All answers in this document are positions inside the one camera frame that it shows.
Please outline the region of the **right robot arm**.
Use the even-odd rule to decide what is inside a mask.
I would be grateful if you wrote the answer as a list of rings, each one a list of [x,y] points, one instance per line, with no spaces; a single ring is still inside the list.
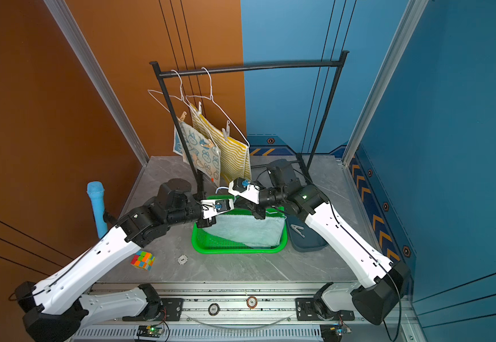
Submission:
[[[357,312],[380,325],[394,308],[401,307],[410,280],[405,262],[383,255],[359,235],[334,208],[330,199],[291,162],[280,159],[266,166],[272,186],[238,178],[229,183],[236,203],[264,219],[266,210],[281,207],[323,238],[343,259],[359,285],[350,292]]]

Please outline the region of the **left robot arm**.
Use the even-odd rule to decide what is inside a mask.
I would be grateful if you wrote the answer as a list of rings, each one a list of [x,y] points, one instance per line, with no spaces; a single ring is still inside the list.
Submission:
[[[150,284],[103,296],[86,291],[117,264],[165,236],[171,227],[190,222],[208,227],[217,215],[233,208],[231,199],[195,199],[184,179],[163,183],[157,196],[119,218],[95,246],[69,265],[38,283],[25,282],[16,288],[28,335],[34,341],[66,341],[84,326],[115,318],[162,319],[162,299]]]

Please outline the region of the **beige clothespin towel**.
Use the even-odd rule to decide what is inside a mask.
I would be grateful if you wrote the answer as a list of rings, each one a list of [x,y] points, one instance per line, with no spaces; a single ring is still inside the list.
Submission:
[[[290,228],[296,232],[298,235],[300,235],[302,238],[305,238],[306,236],[303,234],[304,227],[299,226],[299,225],[290,225]]]

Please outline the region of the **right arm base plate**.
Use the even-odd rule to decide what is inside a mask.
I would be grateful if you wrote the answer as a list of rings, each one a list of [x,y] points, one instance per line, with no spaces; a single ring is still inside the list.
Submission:
[[[332,312],[322,301],[314,298],[296,298],[296,318],[298,321],[354,321],[353,311]]]

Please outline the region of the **light green towel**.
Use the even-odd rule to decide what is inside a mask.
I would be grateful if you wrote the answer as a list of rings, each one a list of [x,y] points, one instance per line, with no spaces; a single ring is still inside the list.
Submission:
[[[241,243],[251,248],[278,246],[282,239],[285,218],[267,216],[256,219],[251,215],[219,215],[216,223],[204,231],[215,237]]]

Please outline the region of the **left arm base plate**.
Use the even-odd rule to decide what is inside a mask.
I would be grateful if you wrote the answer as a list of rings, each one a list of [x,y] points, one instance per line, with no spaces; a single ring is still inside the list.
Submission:
[[[181,319],[184,306],[182,298],[161,299],[159,304],[148,303],[147,307],[137,316],[123,316],[123,321],[166,321],[178,322]]]

